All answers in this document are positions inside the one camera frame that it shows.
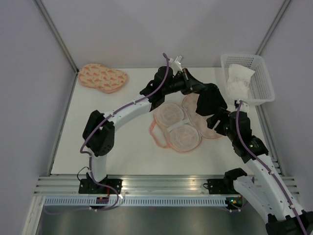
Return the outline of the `floral mesh laundry bag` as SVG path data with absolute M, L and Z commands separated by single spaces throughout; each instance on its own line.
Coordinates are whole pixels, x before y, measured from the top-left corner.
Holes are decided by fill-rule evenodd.
M 165 102 L 155 109 L 150 125 L 150 135 L 160 148 L 176 152 L 190 152 L 201 144 L 202 139 L 219 139 L 222 135 L 207 128 L 208 116 L 196 113 L 198 94 L 185 96 L 180 105 Z

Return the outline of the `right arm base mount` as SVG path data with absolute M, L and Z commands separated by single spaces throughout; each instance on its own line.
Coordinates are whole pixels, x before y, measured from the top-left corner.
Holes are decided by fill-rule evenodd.
M 202 185 L 211 195 L 231 195 L 237 194 L 236 191 L 229 189 L 223 179 L 207 179 Z

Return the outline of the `black bra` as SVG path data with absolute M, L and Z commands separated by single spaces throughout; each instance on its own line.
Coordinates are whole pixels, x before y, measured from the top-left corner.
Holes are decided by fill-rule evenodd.
M 213 115 L 219 108 L 227 108 L 218 86 L 213 83 L 204 84 L 198 94 L 196 113 L 200 116 Z

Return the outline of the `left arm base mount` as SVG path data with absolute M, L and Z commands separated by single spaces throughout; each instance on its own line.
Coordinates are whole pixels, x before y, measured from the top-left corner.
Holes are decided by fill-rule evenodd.
M 92 179 L 81 179 L 78 188 L 79 194 L 95 196 L 93 204 L 112 205 L 120 199 L 122 189 L 121 179 L 104 179 L 96 184 Z

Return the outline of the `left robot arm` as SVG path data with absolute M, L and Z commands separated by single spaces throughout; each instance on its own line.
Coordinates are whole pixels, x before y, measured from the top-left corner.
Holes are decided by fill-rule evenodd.
M 116 131 L 136 117 L 149 113 L 160 106 L 166 95 L 180 92 L 183 95 L 200 93 L 206 85 L 194 78 L 188 69 L 173 72 L 169 66 L 160 67 L 153 80 L 140 91 L 133 101 L 124 106 L 101 113 L 93 111 L 83 131 L 82 154 L 89 155 L 89 187 L 97 194 L 107 188 L 107 154 L 113 149 Z

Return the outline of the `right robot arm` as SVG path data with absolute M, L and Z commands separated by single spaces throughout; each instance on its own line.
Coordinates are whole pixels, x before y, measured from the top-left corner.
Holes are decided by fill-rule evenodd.
M 236 192 L 247 200 L 265 222 L 267 234 L 311 235 L 312 211 L 305 211 L 292 196 L 273 166 L 266 146 L 252 134 L 247 113 L 219 108 L 206 122 L 209 129 L 229 138 L 235 154 L 261 185 L 257 188 L 243 169 L 236 168 L 224 174 L 225 191 Z

